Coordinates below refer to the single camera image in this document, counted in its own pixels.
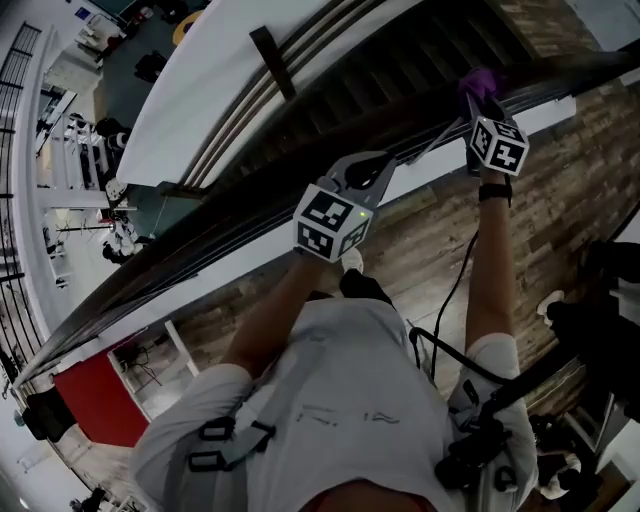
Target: shoe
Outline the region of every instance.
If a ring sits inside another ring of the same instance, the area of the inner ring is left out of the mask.
[[[536,310],[536,312],[540,316],[544,317],[545,325],[551,327],[551,325],[553,324],[553,322],[549,320],[549,317],[547,316],[547,308],[549,307],[549,304],[553,304],[554,302],[562,302],[563,300],[564,292],[562,290],[556,290],[554,292],[551,292],[546,299],[538,304],[538,309]]]
[[[353,249],[349,249],[342,255],[340,258],[342,262],[342,269],[344,273],[347,273],[347,270],[351,270],[352,268],[356,269],[361,274],[364,273],[364,261],[362,260],[362,254],[355,247]]]

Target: backpack strap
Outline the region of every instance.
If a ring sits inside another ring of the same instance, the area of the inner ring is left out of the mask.
[[[246,458],[266,449],[324,349],[318,342],[302,342],[293,368],[278,383],[257,419],[237,435],[233,435],[234,416],[242,402],[230,416],[209,421],[178,442],[165,480],[164,510],[248,510]]]

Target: cable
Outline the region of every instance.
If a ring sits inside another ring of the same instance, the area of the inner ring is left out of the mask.
[[[464,271],[467,268],[467,263],[469,263],[469,256],[471,256],[471,250],[473,249],[473,246],[475,245],[477,239],[478,239],[478,232],[476,231],[475,235],[473,235],[473,238],[471,238],[471,241],[469,242],[469,247],[467,248],[467,253],[464,255],[464,260],[462,262],[462,268],[460,269],[460,273],[458,274],[458,279],[456,279],[456,282],[453,285],[453,288],[451,288],[451,291],[449,292],[449,295],[447,295],[447,298],[442,303],[442,307],[440,308],[440,312],[438,313],[438,318],[436,319],[436,327],[433,330],[433,336],[436,339],[438,339],[438,335],[440,334],[440,320],[442,320],[442,315],[444,314],[444,310],[446,309],[447,305],[449,304],[449,301],[453,297],[453,294],[458,289],[458,285],[460,284],[460,281],[462,280],[462,276],[464,274]],[[433,345],[433,355],[431,356],[431,379],[435,381],[435,379],[436,379],[436,356],[438,355],[438,345],[435,342],[433,342],[433,340],[429,340],[429,341],[432,341],[432,343],[434,343],[434,345]]]
[[[465,365],[470,370],[473,370],[474,372],[476,372],[481,377],[484,377],[485,379],[490,380],[491,382],[495,382],[496,384],[500,384],[500,385],[504,385],[504,384],[510,382],[510,379],[505,379],[504,377],[499,377],[498,375],[495,375],[495,374],[491,373],[489,370],[486,370],[485,368],[483,368],[479,364],[473,362],[471,359],[469,359],[468,357],[462,355],[460,352],[458,352],[456,349],[454,349],[453,347],[451,347],[450,345],[448,345],[447,343],[445,343],[441,339],[436,338],[433,334],[431,334],[430,332],[425,331],[424,329],[422,329],[420,327],[414,327],[413,329],[411,329],[409,331],[409,340],[411,340],[411,343],[413,344],[414,347],[416,346],[416,343],[417,343],[416,338],[418,336],[424,336],[431,343],[433,343],[434,344],[434,351],[435,351],[435,347],[440,347],[447,354],[449,354],[451,357],[453,357],[456,361],[458,361],[459,363],[462,363],[463,365]]]

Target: wrist strap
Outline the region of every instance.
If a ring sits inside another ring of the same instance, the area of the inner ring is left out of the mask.
[[[509,201],[509,207],[511,207],[511,198],[513,196],[513,190],[511,189],[511,182],[509,176],[505,176],[505,184],[500,185],[498,183],[487,183],[482,185],[478,190],[478,199],[480,202],[490,199],[492,197],[503,197]]]

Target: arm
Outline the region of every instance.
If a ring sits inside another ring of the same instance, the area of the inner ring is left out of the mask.
[[[285,349],[289,333],[326,263],[299,256],[289,272],[249,313],[222,363],[242,366],[255,379]]]
[[[483,172],[483,183],[504,183],[500,173],[486,169]],[[513,334],[516,278],[509,229],[506,199],[490,198],[480,204],[478,243],[469,285],[467,350],[486,334]]]

